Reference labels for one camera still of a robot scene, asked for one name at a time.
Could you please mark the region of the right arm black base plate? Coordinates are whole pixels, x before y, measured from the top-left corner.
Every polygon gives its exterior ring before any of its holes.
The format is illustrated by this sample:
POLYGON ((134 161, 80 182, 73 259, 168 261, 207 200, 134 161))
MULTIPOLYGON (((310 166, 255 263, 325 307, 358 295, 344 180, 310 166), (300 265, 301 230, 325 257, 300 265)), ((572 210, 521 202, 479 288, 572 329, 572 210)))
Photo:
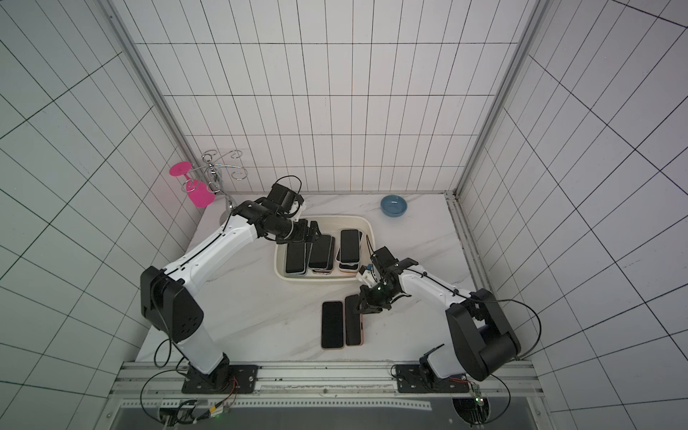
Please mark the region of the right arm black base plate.
POLYGON ((393 365, 390 369, 397 391, 406 394, 468 393, 471 384, 458 376, 440 378, 428 365, 393 365))

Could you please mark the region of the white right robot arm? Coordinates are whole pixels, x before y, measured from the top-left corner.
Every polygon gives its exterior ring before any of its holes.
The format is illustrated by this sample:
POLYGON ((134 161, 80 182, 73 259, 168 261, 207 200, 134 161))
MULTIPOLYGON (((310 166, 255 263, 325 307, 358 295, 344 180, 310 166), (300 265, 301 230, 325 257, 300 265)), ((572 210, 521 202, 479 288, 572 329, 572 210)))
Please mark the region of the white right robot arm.
POLYGON ((451 338, 419 360, 441 379, 466 374, 483 381, 521 353, 521 342, 499 301, 482 288, 469 291, 429 274, 411 258, 399 260, 386 247, 373 252, 358 269, 362 282, 357 311, 372 315, 390 310, 400 298, 415 298, 444 314, 451 338))

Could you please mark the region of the phone with pink case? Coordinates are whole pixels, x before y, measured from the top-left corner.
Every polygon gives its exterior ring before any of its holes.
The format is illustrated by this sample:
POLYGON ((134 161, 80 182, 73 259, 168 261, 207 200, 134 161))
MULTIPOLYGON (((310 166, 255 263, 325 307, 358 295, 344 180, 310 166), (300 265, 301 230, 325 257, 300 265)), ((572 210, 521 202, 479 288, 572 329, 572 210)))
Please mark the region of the phone with pink case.
POLYGON ((358 295, 347 296, 344 300, 345 344, 360 346, 363 344, 362 315, 358 311, 358 295))

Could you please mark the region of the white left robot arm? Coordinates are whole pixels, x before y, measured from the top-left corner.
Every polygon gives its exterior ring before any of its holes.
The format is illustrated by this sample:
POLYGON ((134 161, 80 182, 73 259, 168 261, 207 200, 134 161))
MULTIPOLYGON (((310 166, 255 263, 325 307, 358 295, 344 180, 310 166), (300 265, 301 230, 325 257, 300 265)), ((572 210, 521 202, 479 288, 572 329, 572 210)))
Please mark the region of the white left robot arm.
POLYGON ((229 359, 206 331, 204 311, 195 295, 222 265, 258 239, 278 245, 319 239, 319 227, 301 217, 304 207, 299 193, 275 183, 267 196, 235 207, 229 218, 191 251, 162 269, 151 266, 142 273, 143 317, 166 334, 198 373, 215 376, 229 359))

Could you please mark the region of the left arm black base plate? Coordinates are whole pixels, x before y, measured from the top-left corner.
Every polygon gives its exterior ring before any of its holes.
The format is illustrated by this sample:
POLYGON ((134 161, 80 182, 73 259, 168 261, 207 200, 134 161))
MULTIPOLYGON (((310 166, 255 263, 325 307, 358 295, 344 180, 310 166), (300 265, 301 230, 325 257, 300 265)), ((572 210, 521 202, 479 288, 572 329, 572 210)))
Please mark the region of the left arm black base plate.
POLYGON ((190 367, 181 392, 190 395, 251 394, 257 373, 256 365, 220 364, 211 374, 203 374, 195 367, 190 367))

